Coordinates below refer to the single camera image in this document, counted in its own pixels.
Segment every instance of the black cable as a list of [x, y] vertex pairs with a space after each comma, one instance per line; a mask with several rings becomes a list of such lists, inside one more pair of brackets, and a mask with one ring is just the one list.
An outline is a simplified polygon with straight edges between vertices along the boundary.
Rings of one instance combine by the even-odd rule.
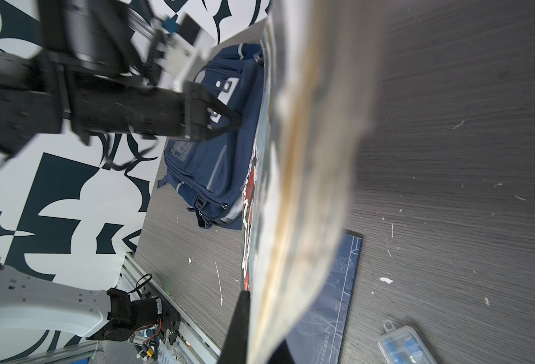
[[[140, 282], [145, 277], [148, 277], [146, 281], [143, 281], [142, 283], [140, 283], [140, 285], [138, 285], [138, 282]], [[141, 276], [140, 279], [136, 282], [136, 288], [128, 292], [128, 294], [137, 292], [140, 298], [142, 298], [142, 293], [140, 293], [140, 288], [144, 287], [148, 282], [150, 282], [151, 279], [152, 279], [152, 273], [146, 273], [145, 275]]]

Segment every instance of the blue backpack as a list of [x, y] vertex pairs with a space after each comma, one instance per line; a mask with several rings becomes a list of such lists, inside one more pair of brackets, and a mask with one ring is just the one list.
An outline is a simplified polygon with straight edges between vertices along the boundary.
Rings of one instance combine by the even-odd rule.
[[[164, 150], [169, 183], [191, 206], [199, 227], [241, 229], [242, 189], [249, 168], [263, 96], [263, 56], [258, 44], [222, 49], [195, 78], [243, 118], [241, 127], [206, 142], [170, 140]], [[213, 113], [217, 127], [229, 120]]]

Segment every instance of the backpack buckle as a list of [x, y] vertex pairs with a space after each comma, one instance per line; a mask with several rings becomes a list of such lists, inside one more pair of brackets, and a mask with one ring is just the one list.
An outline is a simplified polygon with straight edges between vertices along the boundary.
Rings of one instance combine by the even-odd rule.
[[197, 196], [196, 200], [195, 200], [195, 205], [194, 205], [194, 208], [196, 208], [197, 210], [202, 210], [203, 207], [205, 207], [207, 204], [206, 201], [203, 201], [203, 199], [200, 198], [200, 196]]

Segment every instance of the blue notebook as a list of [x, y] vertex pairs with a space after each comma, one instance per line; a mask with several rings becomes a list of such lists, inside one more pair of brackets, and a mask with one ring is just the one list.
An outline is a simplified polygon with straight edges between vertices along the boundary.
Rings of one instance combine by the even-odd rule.
[[338, 363], [361, 245], [359, 237], [342, 237], [322, 291], [287, 337], [295, 364]]

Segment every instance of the white scratch on table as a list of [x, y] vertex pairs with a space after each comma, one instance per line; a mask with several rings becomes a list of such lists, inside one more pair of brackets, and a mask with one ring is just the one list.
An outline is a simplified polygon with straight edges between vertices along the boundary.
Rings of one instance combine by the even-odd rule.
[[388, 239], [385, 239], [386, 243], [387, 243], [387, 252], [388, 252], [388, 256], [389, 257], [393, 257], [393, 255], [391, 254], [391, 252], [388, 250]]
[[219, 277], [219, 267], [215, 262], [215, 269], [217, 270], [217, 278], [219, 279], [219, 294], [221, 295], [221, 306], [223, 305], [223, 291], [221, 290], [221, 278]]

